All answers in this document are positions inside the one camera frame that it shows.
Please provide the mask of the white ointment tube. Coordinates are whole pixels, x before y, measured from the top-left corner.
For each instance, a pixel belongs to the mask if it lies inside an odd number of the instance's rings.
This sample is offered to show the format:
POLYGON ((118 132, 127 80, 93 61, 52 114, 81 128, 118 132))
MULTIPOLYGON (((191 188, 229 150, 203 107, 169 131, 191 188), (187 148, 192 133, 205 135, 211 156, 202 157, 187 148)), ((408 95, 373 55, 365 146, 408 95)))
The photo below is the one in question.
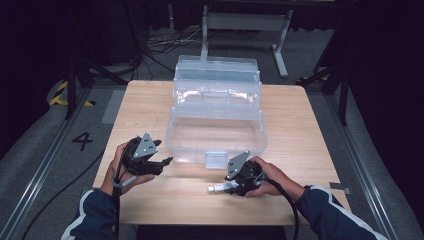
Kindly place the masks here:
POLYGON ((221 184, 215 184, 208 187, 209 192, 229 192, 232 189, 235 189, 238 186, 238 184, 234 181, 227 182, 227 183, 221 183, 221 184))

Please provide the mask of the grey metal table frame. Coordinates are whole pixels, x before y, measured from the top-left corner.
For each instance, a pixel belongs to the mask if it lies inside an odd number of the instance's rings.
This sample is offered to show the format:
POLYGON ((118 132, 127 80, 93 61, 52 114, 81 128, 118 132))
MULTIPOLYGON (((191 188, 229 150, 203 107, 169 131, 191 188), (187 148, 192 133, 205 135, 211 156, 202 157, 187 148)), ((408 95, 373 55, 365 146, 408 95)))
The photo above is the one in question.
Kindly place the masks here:
POLYGON ((214 30, 248 30, 279 32, 279 40, 272 45, 272 52, 281 78, 288 77, 288 71, 282 55, 289 25, 292 19, 292 10, 282 15, 215 13, 203 6, 202 16, 202 46, 200 56, 205 60, 208 56, 208 31, 214 30))

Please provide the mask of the person's right hand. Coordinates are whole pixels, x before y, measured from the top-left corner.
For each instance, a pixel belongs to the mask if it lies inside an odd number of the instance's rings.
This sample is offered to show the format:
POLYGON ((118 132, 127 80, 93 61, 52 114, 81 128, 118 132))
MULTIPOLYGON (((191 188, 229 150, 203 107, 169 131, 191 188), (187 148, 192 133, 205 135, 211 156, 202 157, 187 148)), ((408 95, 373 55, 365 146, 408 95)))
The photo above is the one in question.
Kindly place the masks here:
MULTIPOLYGON (((290 179, 274 164, 266 162, 264 159, 257 156, 251 158, 251 161, 259 164, 268 178, 276 182, 294 202, 303 195, 305 189, 300 184, 290 179)), ((245 196, 247 198, 252 198, 262 195, 278 196, 280 194, 281 192, 275 186, 273 186, 270 182, 265 182, 259 188, 247 192, 245 196)))

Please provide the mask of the black metal stand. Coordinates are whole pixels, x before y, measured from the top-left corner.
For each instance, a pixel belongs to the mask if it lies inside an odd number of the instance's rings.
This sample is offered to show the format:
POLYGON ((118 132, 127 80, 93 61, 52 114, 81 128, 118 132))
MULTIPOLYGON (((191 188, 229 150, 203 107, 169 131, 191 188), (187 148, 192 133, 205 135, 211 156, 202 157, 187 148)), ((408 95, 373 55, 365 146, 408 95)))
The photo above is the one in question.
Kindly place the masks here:
POLYGON ((295 84, 306 87, 316 81, 322 80, 326 77, 325 82, 322 84, 320 91, 324 95, 333 95, 337 88, 340 88, 338 116, 341 123, 346 126, 346 109, 349 92, 349 75, 347 69, 342 66, 331 66, 323 70, 319 70, 309 77, 301 77, 296 80, 295 84))
POLYGON ((128 84, 128 81, 122 79, 118 75, 112 73, 94 61, 88 60, 82 56, 73 58, 68 65, 67 75, 65 77, 65 80, 68 83, 68 106, 65 116, 66 120, 72 117, 77 108, 76 81, 79 81, 83 88, 92 88, 94 86, 94 78, 90 73, 90 69, 94 69, 100 75, 111 79, 117 84, 128 84))

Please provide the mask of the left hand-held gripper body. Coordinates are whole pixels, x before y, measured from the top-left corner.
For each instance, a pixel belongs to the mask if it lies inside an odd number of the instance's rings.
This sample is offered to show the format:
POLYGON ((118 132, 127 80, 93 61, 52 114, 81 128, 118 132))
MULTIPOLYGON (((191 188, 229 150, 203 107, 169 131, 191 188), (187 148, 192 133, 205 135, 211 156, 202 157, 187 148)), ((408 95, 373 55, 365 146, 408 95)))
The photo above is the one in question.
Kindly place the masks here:
POLYGON ((145 133, 142 137, 137 136, 131 139, 124 149, 123 165, 128 171, 133 171, 136 175, 160 175, 164 164, 150 161, 150 158, 157 152, 157 144, 152 140, 149 133, 145 133))

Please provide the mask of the metal floor rail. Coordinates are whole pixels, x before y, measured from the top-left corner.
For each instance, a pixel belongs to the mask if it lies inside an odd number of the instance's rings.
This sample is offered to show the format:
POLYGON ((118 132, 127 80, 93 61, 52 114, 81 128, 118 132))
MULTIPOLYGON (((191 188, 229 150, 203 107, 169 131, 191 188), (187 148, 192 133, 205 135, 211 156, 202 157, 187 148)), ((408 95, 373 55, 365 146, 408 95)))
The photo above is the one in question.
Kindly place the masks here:
POLYGON ((13 240, 20 226, 22 225, 24 218, 26 217, 29 209, 35 201, 40 189, 42 188, 45 179, 47 178, 54 162, 57 159, 57 154, 63 145, 65 136, 68 134, 76 116, 83 108, 86 100, 88 99, 92 89, 82 88, 80 94, 77 97, 74 105, 75 110, 71 114, 68 120, 64 120, 60 125, 54 139, 48 145, 48 150, 44 155, 42 161, 38 165, 35 173, 32 175, 29 183, 27 184, 25 191, 22 193, 19 202, 14 208, 8 221, 3 225, 2 231, 0 232, 0 240, 13 240))
POLYGON ((336 101, 332 96, 325 96, 324 99, 330 109, 334 121, 336 122, 336 126, 341 133, 342 139, 347 146, 349 155, 352 159, 352 168, 354 169, 354 172, 358 178, 365 198, 368 202, 368 205, 370 206, 380 231, 387 237, 388 240, 399 240, 384 207, 382 198, 375 185, 375 182, 372 179, 368 169, 366 168, 363 159, 357 153, 357 149, 350 135, 350 131, 348 127, 343 125, 340 120, 336 101))

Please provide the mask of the small grey tape piece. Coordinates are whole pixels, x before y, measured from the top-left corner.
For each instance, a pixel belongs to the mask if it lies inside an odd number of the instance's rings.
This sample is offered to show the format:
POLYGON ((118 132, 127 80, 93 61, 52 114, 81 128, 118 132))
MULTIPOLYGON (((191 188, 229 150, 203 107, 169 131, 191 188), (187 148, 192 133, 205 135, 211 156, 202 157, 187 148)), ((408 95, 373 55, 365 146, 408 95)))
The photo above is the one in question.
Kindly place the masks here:
POLYGON ((329 186, 331 189, 342 190, 345 195, 351 195, 352 191, 349 187, 345 187, 341 183, 329 182, 329 186))

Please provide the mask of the person's left hand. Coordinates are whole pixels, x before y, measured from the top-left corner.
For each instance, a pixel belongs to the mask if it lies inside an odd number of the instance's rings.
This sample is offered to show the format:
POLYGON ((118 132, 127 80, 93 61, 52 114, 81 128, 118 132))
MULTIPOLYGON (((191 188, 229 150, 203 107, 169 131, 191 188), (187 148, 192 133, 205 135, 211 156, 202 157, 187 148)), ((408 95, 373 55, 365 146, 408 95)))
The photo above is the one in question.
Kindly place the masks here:
MULTIPOLYGON (((113 190, 114 190, 114 185, 112 183, 112 179, 119 172, 118 171, 119 163, 120 163, 120 160, 121 160, 122 153, 123 153, 126 146, 127 146, 126 143, 122 143, 117 147, 114 158, 109 164, 109 167, 108 167, 106 175, 105 175, 105 179, 104 179, 104 181, 103 181, 103 183, 100 187, 101 191, 103 191, 104 193, 106 193, 110 196, 113 195, 113 190)), ((128 179, 133 177, 133 175, 128 173, 125 170, 124 167, 121 167, 121 171, 119 173, 122 175, 122 178, 121 178, 122 181, 127 181, 128 179)), ((131 188, 133 188, 137 185, 141 185, 141 184, 147 183, 149 181, 152 181, 154 178, 155 178, 155 176, 152 175, 152 174, 138 176, 134 181, 132 181, 131 183, 122 187, 121 193, 125 194, 131 188)))

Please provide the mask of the clear plastic storage box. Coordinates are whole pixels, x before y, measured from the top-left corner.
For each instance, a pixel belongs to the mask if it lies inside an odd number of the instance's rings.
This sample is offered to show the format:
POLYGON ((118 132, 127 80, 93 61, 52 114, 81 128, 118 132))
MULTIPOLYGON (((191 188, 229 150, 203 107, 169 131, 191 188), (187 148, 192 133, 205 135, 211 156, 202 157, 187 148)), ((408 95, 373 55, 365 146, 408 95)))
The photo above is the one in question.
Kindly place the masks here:
POLYGON ((165 138, 174 160, 225 169, 240 153, 262 154, 261 87, 254 59, 180 56, 165 138))

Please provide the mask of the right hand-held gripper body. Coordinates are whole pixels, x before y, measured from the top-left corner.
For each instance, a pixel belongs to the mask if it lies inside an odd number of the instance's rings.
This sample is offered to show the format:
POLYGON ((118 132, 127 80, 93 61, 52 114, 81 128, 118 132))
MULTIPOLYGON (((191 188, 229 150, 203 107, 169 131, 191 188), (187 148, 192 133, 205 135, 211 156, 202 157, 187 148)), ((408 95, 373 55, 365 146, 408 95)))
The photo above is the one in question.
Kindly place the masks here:
POLYGON ((261 166, 249 160, 250 152, 245 151, 228 161, 227 176, 235 178, 238 182, 237 189, 243 189, 245 194, 257 189, 267 178, 261 166))

